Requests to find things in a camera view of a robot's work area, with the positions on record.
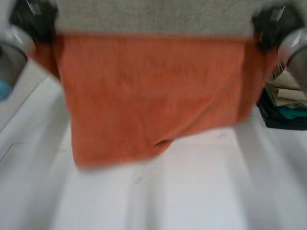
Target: teal cloth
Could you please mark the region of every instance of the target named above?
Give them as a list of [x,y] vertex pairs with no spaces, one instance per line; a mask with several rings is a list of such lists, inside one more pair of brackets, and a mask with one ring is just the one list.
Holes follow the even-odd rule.
[[12,92],[12,87],[3,80],[0,80],[0,102],[8,98]]
[[287,119],[307,117],[307,109],[290,109],[287,107],[278,107],[277,110],[283,117]]

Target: stack of folded towels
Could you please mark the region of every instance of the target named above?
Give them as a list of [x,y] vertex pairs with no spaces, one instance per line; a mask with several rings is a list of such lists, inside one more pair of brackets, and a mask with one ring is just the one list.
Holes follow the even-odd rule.
[[272,79],[266,86],[266,91],[283,117],[307,117],[307,97],[287,70]]

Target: white surface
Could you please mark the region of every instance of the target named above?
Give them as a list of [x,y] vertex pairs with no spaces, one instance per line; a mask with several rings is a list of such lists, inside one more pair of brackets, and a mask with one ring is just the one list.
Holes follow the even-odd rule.
[[146,162],[81,171],[61,88],[47,78],[0,133],[1,230],[303,230],[306,132],[235,128]]

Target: orange towel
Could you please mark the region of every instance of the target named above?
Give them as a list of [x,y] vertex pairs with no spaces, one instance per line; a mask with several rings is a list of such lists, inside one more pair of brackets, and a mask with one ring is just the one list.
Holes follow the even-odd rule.
[[80,167],[148,159],[246,119],[276,57],[251,38],[81,33],[33,54],[60,76]]

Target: towel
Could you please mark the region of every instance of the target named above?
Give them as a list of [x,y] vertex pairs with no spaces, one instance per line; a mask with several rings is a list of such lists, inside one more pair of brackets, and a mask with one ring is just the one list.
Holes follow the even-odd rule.
[[287,119],[307,117],[307,109],[290,109],[287,107],[278,107],[277,110],[283,117]]
[[88,168],[150,159],[248,118],[276,53],[246,37],[68,33],[33,59],[61,81],[74,160]]

